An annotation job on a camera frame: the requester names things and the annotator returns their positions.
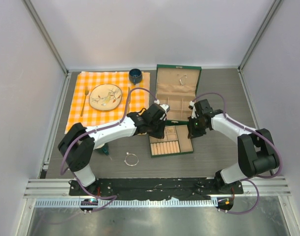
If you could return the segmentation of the green jewelry tray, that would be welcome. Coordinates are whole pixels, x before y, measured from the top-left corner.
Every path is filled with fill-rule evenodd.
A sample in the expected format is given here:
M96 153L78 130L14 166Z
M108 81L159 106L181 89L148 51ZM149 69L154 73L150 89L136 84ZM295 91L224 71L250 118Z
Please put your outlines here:
M163 157L193 153L191 139L188 138L187 125L166 126L164 138L149 137L151 157Z

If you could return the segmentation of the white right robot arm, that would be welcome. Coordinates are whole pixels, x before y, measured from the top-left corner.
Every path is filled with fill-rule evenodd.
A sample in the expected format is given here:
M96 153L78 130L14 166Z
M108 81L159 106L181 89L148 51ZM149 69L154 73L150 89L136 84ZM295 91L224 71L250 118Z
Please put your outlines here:
M209 129L220 132L237 145L237 163L215 174L214 187L218 193L226 194L231 190L232 184L240 180L281 167L269 130L245 126L223 110L213 110L207 99L191 101L189 109L192 114L188 117L188 138L201 137Z

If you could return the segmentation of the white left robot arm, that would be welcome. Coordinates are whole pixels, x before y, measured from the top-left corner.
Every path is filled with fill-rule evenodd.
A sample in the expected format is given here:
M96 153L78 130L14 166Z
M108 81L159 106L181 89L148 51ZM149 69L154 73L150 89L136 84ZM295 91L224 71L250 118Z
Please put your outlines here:
M141 114L130 112L121 120L98 126L84 127L80 122L72 126L58 145L63 163L81 182L80 190L86 196L96 193L97 183L89 162L93 150L104 144L125 137L148 134L157 139L164 137L167 104L152 104Z

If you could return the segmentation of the green jewelry box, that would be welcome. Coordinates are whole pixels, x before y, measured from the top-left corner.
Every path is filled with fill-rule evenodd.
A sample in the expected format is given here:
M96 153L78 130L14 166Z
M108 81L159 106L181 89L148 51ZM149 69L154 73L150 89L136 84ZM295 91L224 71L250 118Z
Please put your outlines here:
M170 106L167 119L173 124L187 123L192 110L189 103L196 97L202 67L184 65L157 65L156 97ZM179 78L187 75L185 85Z

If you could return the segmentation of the gold table knife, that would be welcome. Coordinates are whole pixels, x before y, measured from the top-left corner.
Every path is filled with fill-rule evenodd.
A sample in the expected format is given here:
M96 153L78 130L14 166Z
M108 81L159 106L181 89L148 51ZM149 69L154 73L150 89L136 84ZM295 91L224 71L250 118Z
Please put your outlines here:
M130 91L131 91L131 88L128 87L128 93L127 93L127 99L126 99L126 108L127 108L127 112L129 112Z

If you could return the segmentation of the silver hook in lid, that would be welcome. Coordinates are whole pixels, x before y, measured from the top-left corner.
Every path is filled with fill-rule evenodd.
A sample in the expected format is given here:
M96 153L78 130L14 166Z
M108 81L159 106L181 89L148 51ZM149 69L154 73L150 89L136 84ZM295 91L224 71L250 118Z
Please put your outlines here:
M181 86L184 86L185 85L185 79L187 78L187 75L186 74L184 74L183 76L181 76L180 78L179 78L179 82L180 82L180 85Z

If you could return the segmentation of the dark blue cup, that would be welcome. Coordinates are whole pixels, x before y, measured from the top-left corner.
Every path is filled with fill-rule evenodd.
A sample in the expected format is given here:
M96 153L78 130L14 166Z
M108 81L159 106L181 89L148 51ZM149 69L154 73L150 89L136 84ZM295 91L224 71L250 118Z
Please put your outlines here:
M142 81L142 71L134 68L129 71L129 80L132 84L136 85Z

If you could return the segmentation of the floral ceramic plate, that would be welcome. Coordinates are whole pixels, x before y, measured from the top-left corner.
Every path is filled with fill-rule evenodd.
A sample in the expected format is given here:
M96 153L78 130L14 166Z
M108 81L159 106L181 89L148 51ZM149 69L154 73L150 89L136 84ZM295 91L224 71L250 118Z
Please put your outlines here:
M111 111L119 106L122 97L122 89L117 85L102 84L91 91L89 105L98 111Z

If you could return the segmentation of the white green paper cup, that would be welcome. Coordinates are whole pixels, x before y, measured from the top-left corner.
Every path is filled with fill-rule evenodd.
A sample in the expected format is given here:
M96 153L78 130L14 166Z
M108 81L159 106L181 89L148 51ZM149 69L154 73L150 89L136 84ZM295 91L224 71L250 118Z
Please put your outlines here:
M98 148L97 151L100 154L104 154L106 156L109 156L109 148L108 148L107 144L104 144L102 147Z

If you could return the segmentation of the orange checkered cloth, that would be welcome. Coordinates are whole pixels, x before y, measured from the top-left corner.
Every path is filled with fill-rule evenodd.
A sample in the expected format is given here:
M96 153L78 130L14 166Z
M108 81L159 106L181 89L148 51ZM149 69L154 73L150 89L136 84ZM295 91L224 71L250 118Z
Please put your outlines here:
M129 111L149 107L150 73L142 73L142 81L134 85L129 72L86 72L77 76L75 90L65 127L68 132L75 123L95 126L119 120L123 117L128 90L138 88L130 96Z

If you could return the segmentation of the gold fork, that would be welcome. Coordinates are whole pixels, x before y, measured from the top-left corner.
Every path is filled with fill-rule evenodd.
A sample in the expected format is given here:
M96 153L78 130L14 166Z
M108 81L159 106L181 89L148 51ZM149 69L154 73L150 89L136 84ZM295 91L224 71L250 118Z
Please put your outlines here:
M84 90L84 99L83 99L83 104L82 104L82 110L81 110L81 117L83 116L83 113L84 113L84 107L85 107L85 102L86 102L86 97L88 96L89 94L89 89L88 87L85 87L85 90Z

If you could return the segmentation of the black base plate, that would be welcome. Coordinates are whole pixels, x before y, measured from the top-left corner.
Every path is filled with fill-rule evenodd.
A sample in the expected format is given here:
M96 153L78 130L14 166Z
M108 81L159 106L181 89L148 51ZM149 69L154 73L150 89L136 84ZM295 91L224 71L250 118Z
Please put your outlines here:
M209 200L211 195L243 194L241 182L220 185L213 178L100 178L86 187L99 197L114 197L122 201L162 201L176 198Z

